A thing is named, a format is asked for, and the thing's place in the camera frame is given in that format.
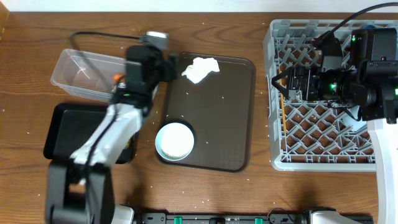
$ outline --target white backdrop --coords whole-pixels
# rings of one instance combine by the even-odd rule
[[[0,0],[10,11],[356,12],[385,0]],[[398,12],[387,7],[374,12]]]

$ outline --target wooden table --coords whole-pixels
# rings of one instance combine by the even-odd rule
[[[117,203],[173,213],[266,214],[329,206],[377,220],[375,173],[277,172],[269,160],[267,83],[262,40],[273,19],[344,19],[348,14],[309,13],[38,13],[12,12],[0,41],[0,223],[43,223],[50,161],[43,155],[53,108],[87,102],[50,83],[67,37],[76,30],[138,35],[170,34],[176,52],[243,57],[257,69],[251,159],[238,174],[161,164],[154,139],[165,85],[140,131],[136,158],[113,170]],[[398,14],[366,14],[398,19]],[[82,50],[123,57],[128,40],[81,37]]]

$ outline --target green tape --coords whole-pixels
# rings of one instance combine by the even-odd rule
[[[182,224],[182,217],[174,217],[174,224]]]
[[[262,224],[264,220],[262,218],[255,218],[254,219],[254,224]]]

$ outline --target black tray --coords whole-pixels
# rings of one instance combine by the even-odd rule
[[[196,57],[213,57],[220,72],[208,74],[194,84],[181,73]],[[178,78],[168,86],[163,124],[189,124],[195,133],[192,152],[166,164],[242,171],[248,164],[256,68],[243,58],[182,53]]]
[[[43,150],[47,159],[69,159],[79,149],[106,114],[107,106],[61,103],[54,108],[49,133]],[[134,135],[119,156],[117,164],[130,162],[136,154]]]

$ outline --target crumpled white napkin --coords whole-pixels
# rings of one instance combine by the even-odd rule
[[[181,74],[186,75],[193,83],[200,82],[210,72],[219,72],[218,62],[214,58],[201,58],[193,59],[193,64],[189,65],[187,69]]]

